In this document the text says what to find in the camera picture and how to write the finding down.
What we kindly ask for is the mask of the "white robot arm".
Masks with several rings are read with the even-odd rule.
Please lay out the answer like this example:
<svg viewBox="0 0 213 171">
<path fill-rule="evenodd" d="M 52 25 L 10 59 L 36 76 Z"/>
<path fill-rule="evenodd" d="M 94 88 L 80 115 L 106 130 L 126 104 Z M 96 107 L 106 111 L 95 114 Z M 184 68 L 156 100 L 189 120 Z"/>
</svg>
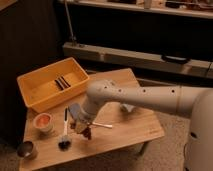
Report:
<svg viewBox="0 0 213 171">
<path fill-rule="evenodd" d="M 88 84 L 81 106 L 69 107 L 74 130 L 82 134 L 107 102 L 191 115 L 184 171 L 213 171 L 213 88 L 188 86 L 119 87 L 111 80 Z"/>
</svg>

